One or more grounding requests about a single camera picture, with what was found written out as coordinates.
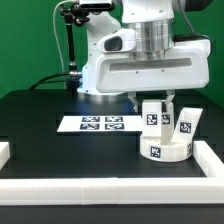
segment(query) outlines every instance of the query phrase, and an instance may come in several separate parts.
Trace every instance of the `marker sheet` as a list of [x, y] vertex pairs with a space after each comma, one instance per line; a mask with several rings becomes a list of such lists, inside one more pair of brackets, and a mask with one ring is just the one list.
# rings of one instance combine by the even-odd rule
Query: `marker sheet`
[[64, 116], [57, 132], [142, 131], [141, 116]]

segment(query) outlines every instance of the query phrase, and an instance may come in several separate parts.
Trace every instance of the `black cable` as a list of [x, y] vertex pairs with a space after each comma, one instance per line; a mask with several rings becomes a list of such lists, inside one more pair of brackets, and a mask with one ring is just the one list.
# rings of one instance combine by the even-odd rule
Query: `black cable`
[[49, 79], [53, 79], [53, 78], [57, 78], [57, 77], [62, 77], [62, 76], [64, 76], [64, 77], [65, 77], [65, 76], [69, 76], [69, 73], [60, 73], [60, 74], [55, 74], [55, 75], [47, 76], [47, 77], [45, 77], [45, 78], [39, 80], [38, 82], [36, 82], [34, 85], [32, 85], [32, 86], [29, 88], [29, 90], [35, 90], [36, 87], [40, 85], [40, 83], [43, 83], [43, 82], [45, 82], [45, 81], [47, 81], [47, 80], [49, 80]]
[[178, 4], [178, 8], [180, 10], [180, 13], [185, 21], [185, 23], [187, 24], [187, 26], [189, 27], [189, 29], [191, 30], [192, 33], [195, 33], [194, 27], [192, 26], [190, 20], [187, 18], [185, 10], [182, 8], [181, 6], [181, 2], [180, 0], [177, 0], [177, 4]]
[[58, 82], [67, 82], [67, 81], [71, 81], [71, 80], [73, 80], [73, 79], [38, 82], [38, 83], [36, 83], [35, 85], [32, 86], [32, 87], [33, 87], [32, 89], [31, 89], [31, 87], [30, 87], [30, 90], [35, 90], [36, 87], [38, 87], [39, 85], [43, 85], [43, 84], [58, 83]]
[[181, 6], [181, 2], [180, 0], [177, 0], [177, 4], [180, 10], [180, 13], [182, 15], [182, 18], [184, 19], [185, 23], [187, 24], [187, 26], [189, 27], [189, 29], [191, 30], [191, 34], [179, 34], [179, 35], [174, 35], [174, 42], [180, 42], [180, 41], [189, 41], [189, 40], [198, 40], [198, 39], [207, 39], [210, 41], [210, 54], [209, 56], [212, 54], [214, 46], [213, 46], [213, 42], [211, 40], [211, 38], [209, 36], [206, 36], [204, 34], [200, 34], [200, 33], [196, 33], [191, 22], [189, 21], [189, 19], [186, 16], [185, 10], [182, 8]]

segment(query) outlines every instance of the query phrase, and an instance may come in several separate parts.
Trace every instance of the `black tabletop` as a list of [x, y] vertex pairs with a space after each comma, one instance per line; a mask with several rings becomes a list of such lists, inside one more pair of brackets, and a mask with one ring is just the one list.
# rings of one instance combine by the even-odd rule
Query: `black tabletop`
[[[139, 97], [163, 96], [156, 93]], [[221, 148], [217, 146], [222, 139], [217, 141], [217, 136], [222, 132], [219, 128], [223, 111], [197, 92], [177, 94], [176, 117], [184, 106], [204, 108], [195, 139], [209, 140], [221, 156]], [[208, 113], [214, 113], [214, 119], [209, 120]], [[64, 90], [8, 94], [0, 100], [0, 139], [10, 142], [11, 158], [1, 170], [0, 178], [204, 177], [193, 157], [178, 163], [142, 157], [137, 132], [57, 133], [64, 115], [105, 114], [133, 115], [133, 105], [129, 100], [104, 103], [81, 100]], [[211, 125], [215, 125], [218, 133], [214, 133]]]
[[[161, 93], [139, 100], [164, 98]], [[175, 117], [183, 107], [203, 108], [195, 140], [205, 140], [223, 159], [223, 110], [196, 91], [177, 91]], [[10, 142], [11, 158], [0, 178], [204, 177], [191, 157], [154, 162], [139, 153], [140, 133], [57, 134], [64, 115], [133, 114], [126, 100], [83, 101], [64, 90], [14, 91], [0, 100], [0, 140]], [[223, 223], [223, 205], [0, 206], [10, 223]]]

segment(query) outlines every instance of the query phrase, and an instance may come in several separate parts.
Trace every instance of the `metal cylinder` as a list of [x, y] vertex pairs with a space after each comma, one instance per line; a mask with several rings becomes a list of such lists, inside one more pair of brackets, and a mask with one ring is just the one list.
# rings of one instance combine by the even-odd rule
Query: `metal cylinder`
[[136, 61], [164, 58], [166, 49], [174, 46], [173, 20], [145, 23], [130, 23], [127, 28], [136, 31], [137, 47], [134, 52]]

